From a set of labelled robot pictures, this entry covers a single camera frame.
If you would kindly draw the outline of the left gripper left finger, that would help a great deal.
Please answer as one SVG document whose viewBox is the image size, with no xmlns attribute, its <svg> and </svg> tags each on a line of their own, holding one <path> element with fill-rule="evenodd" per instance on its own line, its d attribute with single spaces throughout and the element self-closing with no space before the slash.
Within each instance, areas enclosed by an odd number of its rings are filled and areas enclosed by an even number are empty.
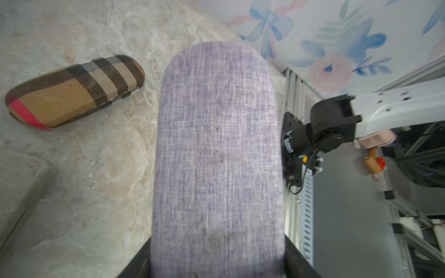
<svg viewBox="0 0 445 278">
<path fill-rule="evenodd" d="M 142 246 L 131 262 L 117 276 L 117 278 L 150 278 L 151 277 L 151 238 Z"/>
</svg>

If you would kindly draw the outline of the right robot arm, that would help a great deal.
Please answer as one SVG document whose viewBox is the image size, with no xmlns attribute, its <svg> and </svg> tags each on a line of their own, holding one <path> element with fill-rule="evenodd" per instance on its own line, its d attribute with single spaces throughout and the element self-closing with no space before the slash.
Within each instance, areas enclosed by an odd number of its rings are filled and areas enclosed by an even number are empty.
<svg viewBox="0 0 445 278">
<path fill-rule="evenodd" d="M 359 137 L 408 125 L 445 119 L 445 79 L 439 78 L 370 95 L 342 95 L 316 103 L 310 122 L 285 112 L 282 163 L 286 186 L 293 195 L 304 188 L 316 168 L 318 153 L 328 153 Z"/>
</svg>

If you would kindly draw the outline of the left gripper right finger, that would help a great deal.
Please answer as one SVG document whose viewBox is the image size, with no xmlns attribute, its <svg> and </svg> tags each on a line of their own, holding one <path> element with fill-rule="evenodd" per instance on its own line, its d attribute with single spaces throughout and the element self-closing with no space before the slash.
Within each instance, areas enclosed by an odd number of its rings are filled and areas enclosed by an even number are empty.
<svg viewBox="0 0 445 278">
<path fill-rule="evenodd" d="M 287 278 L 321 278 L 292 241 L 285 236 L 285 273 Z"/>
</svg>

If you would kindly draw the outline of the brown plaid eyeglass case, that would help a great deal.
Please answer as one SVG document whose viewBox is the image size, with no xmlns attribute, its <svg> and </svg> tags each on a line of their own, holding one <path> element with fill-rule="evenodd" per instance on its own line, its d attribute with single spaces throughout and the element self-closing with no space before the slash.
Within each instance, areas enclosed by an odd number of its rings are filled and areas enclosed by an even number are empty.
<svg viewBox="0 0 445 278">
<path fill-rule="evenodd" d="M 6 94 L 5 105 L 23 125 L 50 130 L 132 95 L 145 77 L 142 66 L 129 56 L 101 57 L 17 85 Z"/>
</svg>

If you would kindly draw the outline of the purple fabric eyeglass case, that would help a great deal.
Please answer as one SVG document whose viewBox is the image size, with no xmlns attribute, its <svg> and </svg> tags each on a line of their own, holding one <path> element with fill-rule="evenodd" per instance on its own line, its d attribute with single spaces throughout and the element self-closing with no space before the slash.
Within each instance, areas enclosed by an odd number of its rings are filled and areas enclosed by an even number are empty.
<svg viewBox="0 0 445 278">
<path fill-rule="evenodd" d="M 161 87 L 153 278 L 282 278 L 285 233 L 272 77 L 253 48 L 206 42 Z"/>
</svg>

